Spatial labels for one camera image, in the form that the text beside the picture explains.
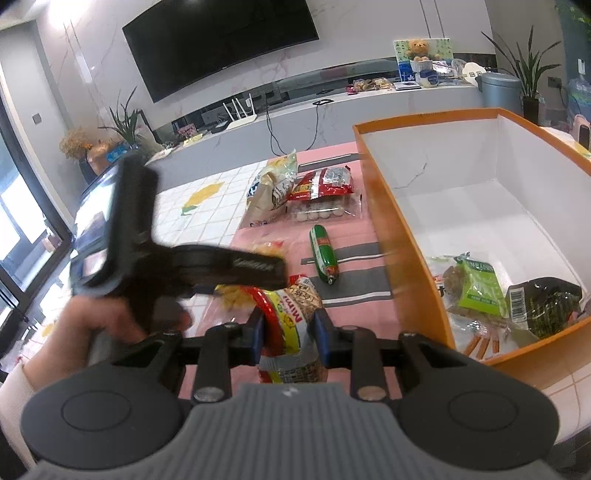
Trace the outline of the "left hand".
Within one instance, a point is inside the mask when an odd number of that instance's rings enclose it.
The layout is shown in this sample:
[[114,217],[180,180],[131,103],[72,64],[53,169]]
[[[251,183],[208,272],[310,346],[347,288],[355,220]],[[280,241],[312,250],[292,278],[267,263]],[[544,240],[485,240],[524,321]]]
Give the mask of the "left hand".
[[84,369],[99,332],[124,344],[136,344],[147,337],[125,300],[74,296],[44,345],[23,366],[32,389],[41,390]]

